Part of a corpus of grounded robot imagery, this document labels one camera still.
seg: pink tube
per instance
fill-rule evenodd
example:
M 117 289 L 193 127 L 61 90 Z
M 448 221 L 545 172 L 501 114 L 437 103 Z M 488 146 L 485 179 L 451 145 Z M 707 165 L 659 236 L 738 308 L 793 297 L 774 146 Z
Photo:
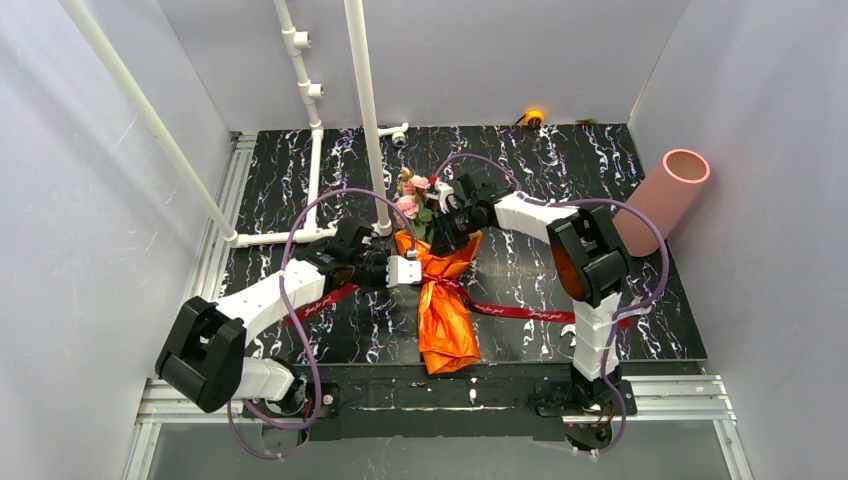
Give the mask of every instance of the pink tube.
M 710 165 L 704 157 L 691 150 L 672 150 L 645 177 L 627 204 L 647 215 L 663 238 L 668 238 L 708 178 Z M 659 248 L 653 233 L 632 213 L 619 211 L 614 223 L 630 255 L 644 257 Z

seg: white pvc pipe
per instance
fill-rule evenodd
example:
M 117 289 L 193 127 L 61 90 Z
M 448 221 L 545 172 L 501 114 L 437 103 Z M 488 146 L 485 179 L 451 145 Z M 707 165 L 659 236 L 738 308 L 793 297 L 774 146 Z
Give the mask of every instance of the white pvc pipe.
M 274 0 L 274 6 L 277 9 L 277 16 L 280 18 L 280 25 L 283 27 L 283 42 L 286 44 L 286 51 L 292 57 L 292 64 L 294 64 L 294 71 L 297 75 L 297 87 L 300 89 L 300 98 L 303 100 L 303 104 L 306 106 L 306 113 L 309 115 L 309 126 L 318 128 L 321 126 L 321 119 L 318 118 L 315 101 L 309 97 L 309 87 L 312 86 L 312 81 L 306 73 L 306 65 L 303 63 L 303 57 L 300 55 L 300 48 L 295 45 L 295 38 L 298 31 L 292 23 L 286 0 Z
M 385 137 L 387 135 L 392 135 L 392 134 L 395 134 L 395 133 L 406 133 L 407 130 L 409 130 L 409 124 L 406 123 L 406 122 L 403 122 L 403 125 L 401 125 L 399 127 L 378 128 L 377 129 L 377 135 L 380 136 L 380 137 Z
M 292 232 L 283 233 L 260 233 L 258 235 L 241 234 L 236 240 L 235 247 L 249 247 L 251 245 L 267 245 L 270 243 L 283 243 L 288 241 Z M 335 228 L 316 228 L 313 230 L 297 230 L 294 232 L 294 241 L 297 243 L 309 243 L 324 237 L 332 237 L 336 234 Z
M 306 195 L 306 204 L 310 204 L 318 198 L 318 182 L 321 181 L 321 141 L 324 138 L 324 129 L 312 130 L 312 158 L 309 161 L 309 191 Z M 318 209 L 313 208 L 306 212 L 306 221 L 303 223 L 304 230 L 318 228 Z
M 283 31 L 294 30 L 286 0 L 274 0 L 274 6 L 277 7 L 277 16 L 280 17 L 280 25 L 283 26 Z
M 153 136 L 155 136 L 159 141 L 159 145 L 162 147 L 162 150 L 165 151 L 168 158 L 177 170 L 179 170 L 188 186 L 194 191 L 195 195 L 197 195 L 200 203 L 203 204 L 206 211 L 209 213 L 209 216 L 212 217 L 212 220 L 215 222 L 215 225 L 219 230 L 221 230 L 221 234 L 224 236 L 224 239 L 230 245 L 235 243 L 238 237 L 235 229 L 227 221 L 227 218 L 224 216 L 221 209 L 218 208 L 218 205 L 215 203 L 215 199 L 213 199 L 212 195 L 210 195 L 206 190 L 206 186 L 203 185 L 200 177 L 197 176 L 197 173 L 195 173 L 194 169 L 191 167 L 191 163 L 189 163 L 185 154 L 180 149 L 180 146 L 177 145 L 174 137 L 171 136 L 171 132 L 168 131 L 168 128 L 162 122 L 162 119 L 156 113 L 153 105 L 151 105 L 147 96 L 144 95 L 141 87 L 133 78 L 132 73 L 130 73 L 127 66 L 124 65 L 123 60 L 121 60 L 120 55 L 118 55 L 118 52 L 115 51 L 112 43 L 109 42 L 109 39 L 97 24 L 94 16 L 92 16 L 91 12 L 88 8 L 86 8 L 85 3 L 82 0 L 60 1 L 62 6 L 68 12 L 68 15 L 70 15 L 71 19 L 74 23 L 76 23 L 77 28 L 79 28 L 80 32 L 82 32 L 85 39 L 91 45 L 91 48 L 94 49 L 95 53 L 97 53 L 100 61 L 103 62 L 103 65 L 107 70 L 109 70 L 109 73 L 112 74 L 112 77 L 124 91 L 124 94 L 127 98 L 129 98 L 130 102 L 135 105 L 138 113 L 140 113 L 142 118 L 144 118 L 147 122 L 147 127 L 153 133 Z
M 371 186 L 374 193 L 385 197 L 383 154 L 380 151 L 380 136 L 377 133 L 377 106 L 374 104 L 374 85 L 371 82 L 371 60 L 368 57 L 368 38 L 365 35 L 365 11 L 362 8 L 362 0 L 345 0 L 345 15 L 350 36 L 350 50 L 353 54 L 353 70 L 356 74 L 356 90 L 359 93 L 359 108 L 362 110 L 365 146 L 368 149 Z M 380 235 L 388 235 L 392 230 L 389 209 L 383 202 L 377 202 L 375 227 Z

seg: rose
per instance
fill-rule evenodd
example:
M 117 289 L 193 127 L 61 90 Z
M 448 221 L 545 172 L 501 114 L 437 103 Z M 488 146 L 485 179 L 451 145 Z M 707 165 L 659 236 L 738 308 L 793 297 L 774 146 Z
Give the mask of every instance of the rose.
M 404 195 L 397 201 L 397 206 L 407 218 L 415 218 L 418 214 L 418 199 L 415 195 Z
M 414 175 L 411 179 L 409 179 L 409 183 L 412 184 L 413 187 L 420 188 L 422 190 L 430 188 L 430 180 L 422 177 L 421 175 Z

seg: white wall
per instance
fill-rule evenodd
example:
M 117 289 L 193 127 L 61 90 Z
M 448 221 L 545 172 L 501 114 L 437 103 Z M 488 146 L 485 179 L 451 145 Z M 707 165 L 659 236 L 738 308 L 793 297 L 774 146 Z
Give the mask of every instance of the white wall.
M 229 135 L 155 0 L 97 14 L 206 184 Z M 0 470 L 119 478 L 206 215 L 56 1 L 0 2 Z
M 693 1 L 630 127 L 713 179 L 675 259 L 757 478 L 848 478 L 848 3 Z
M 380 123 L 625 122 L 689 0 L 367 0 Z M 308 128 L 271 0 L 160 0 L 230 130 Z M 291 0 L 327 97 L 325 126 L 362 123 L 341 0 Z

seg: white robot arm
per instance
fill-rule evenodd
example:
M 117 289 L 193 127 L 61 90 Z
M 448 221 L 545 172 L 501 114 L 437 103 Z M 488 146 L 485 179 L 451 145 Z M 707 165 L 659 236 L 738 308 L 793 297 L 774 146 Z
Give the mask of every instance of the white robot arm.
M 231 398 L 282 400 L 294 382 L 292 368 L 280 359 L 244 356 L 259 333 L 289 313 L 280 298 L 281 280 L 295 308 L 348 282 L 379 289 L 421 281 L 421 264 L 371 246 L 373 233 L 343 219 L 334 237 L 310 244 L 285 272 L 215 303 L 189 299 L 160 352 L 156 373 L 205 412 Z
M 584 408 L 608 403 L 610 392 L 601 382 L 601 372 L 611 372 L 613 383 L 621 378 L 618 354 L 607 340 L 632 268 L 611 212 L 534 205 L 522 199 L 524 194 L 485 183 L 478 187 L 469 175 L 461 176 L 459 182 L 466 200 L 457 199 L 442 182 L 431 189 L 442 210 L 435 217 L 431 252 L 442 255 L 462 248 L 471 232 L 484 227 L 521 232 L 548 244 L 560 283 L 574 300 L 573 401 Z M 610 352 L 602 369 L 607 348 Z

